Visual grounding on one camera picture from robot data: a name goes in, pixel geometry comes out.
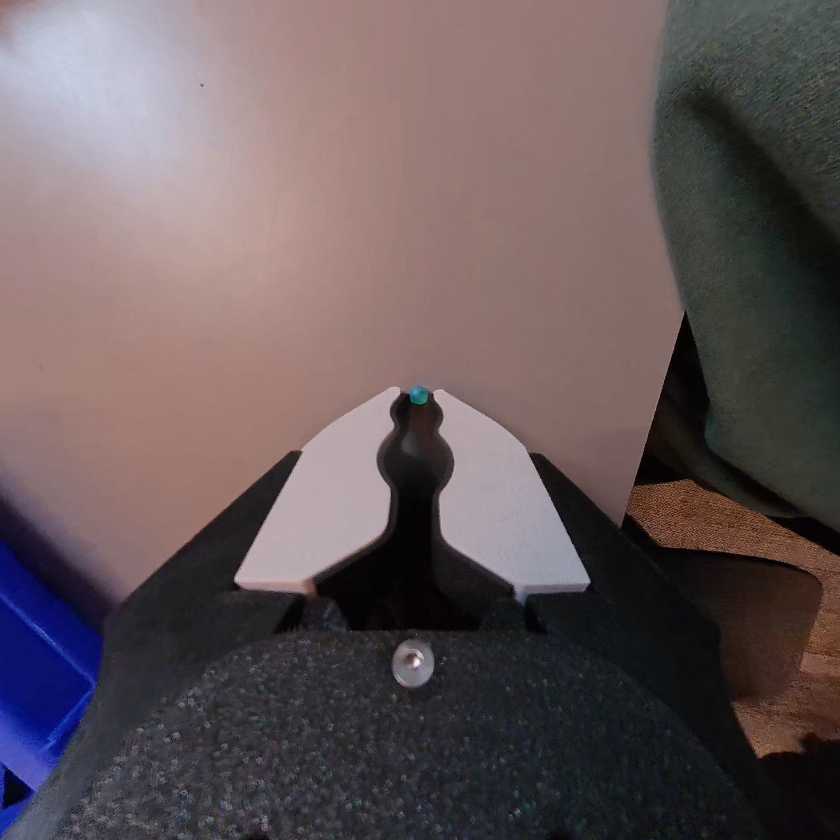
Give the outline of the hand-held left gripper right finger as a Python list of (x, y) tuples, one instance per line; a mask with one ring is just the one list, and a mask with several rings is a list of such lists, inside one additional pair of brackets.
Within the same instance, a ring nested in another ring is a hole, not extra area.
[(585, 592), (590, 575), (526, 446), (438, 389), (427, 398), (449, 461), (436, 494), (436, 587), (482, 620), (508, 598)]

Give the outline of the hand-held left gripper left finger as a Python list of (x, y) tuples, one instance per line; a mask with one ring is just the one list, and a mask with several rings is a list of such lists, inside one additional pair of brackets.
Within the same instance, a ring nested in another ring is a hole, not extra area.
[(385, 451), (408, 396), (389, 387), (303, 446), (238, 567), (237, 587), (314, 596), (322, 580), (388, 538), (398, 490)]

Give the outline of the blue plastic bin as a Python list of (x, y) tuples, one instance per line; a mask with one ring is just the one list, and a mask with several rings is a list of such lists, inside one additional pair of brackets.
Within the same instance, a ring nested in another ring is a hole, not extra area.
[(37, 790), (98, 683), (102, 638), (1, 545), (1, 761)]

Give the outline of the person's green sweatshirt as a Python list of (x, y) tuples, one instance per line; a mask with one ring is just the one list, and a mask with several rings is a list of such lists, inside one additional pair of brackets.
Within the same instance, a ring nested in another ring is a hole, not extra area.
[(708, 487), (838, 531), (838, 2), (668, 2), (658, 211)]

